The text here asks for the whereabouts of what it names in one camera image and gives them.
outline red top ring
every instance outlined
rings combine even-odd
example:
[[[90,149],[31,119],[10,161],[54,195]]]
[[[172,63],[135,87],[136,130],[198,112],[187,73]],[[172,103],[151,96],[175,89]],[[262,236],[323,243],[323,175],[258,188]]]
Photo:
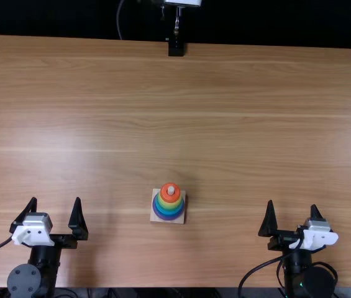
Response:
[[[174,194],[172,195],[169,195],[167,193],[167,190],[170,186],[173,186],[175,188]],[[178,185],[174,183],[167,183],[167,184],[164,184],[163,187],[160,189],[160,196],[162,197],[163,201],[167,203],[174,203],[180,198],[181,189],[179,188]]]

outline rainbow stacking rings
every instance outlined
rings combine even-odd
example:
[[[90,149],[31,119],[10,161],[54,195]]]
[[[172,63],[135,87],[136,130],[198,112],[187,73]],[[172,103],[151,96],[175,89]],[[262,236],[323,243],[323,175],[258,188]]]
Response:
[[[152,207],[155,214],[162,220],[177,219],[185,207],[178,185],[165,184],[154,197]]]

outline yellow ring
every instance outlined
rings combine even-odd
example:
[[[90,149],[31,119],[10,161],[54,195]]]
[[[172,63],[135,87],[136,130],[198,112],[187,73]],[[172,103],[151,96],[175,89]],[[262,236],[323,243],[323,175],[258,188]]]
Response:
[[[175,201],[174,203],[167,203],[166,201],[163,200],[163,198],[161,197],[160,193],[158,193],[158,203],[167,210],[172,210],[175,208],[178,208],[178,206],[181,204],[182,202],[182,195],[180,195],[180,198]]]

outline black background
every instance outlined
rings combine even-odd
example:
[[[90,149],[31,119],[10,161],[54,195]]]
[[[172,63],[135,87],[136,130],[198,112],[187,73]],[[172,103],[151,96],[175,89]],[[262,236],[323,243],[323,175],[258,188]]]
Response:
[[[0,0],[0,34],[117,39],[118,3]],[[160,16],[150,0],[125,0],[123,38],[164,40]],[[184,26],[187,42],[351,48],[351,0],[203,0],[184,9]]]

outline wood grain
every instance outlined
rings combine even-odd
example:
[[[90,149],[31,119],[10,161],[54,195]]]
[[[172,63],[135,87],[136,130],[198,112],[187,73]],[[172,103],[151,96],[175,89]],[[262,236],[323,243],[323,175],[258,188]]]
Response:
[[[185,225],[149,221],[169,181]],[[0,36],[0,242],[32,196],[53,232],[83,202],[57,286],[235,287],[278,256],[257,237],[269,199],[284,229],[319,206],[340,240],[314,259],[351,286],[351,50]],[[0,286],[28,258],[1,249]]]

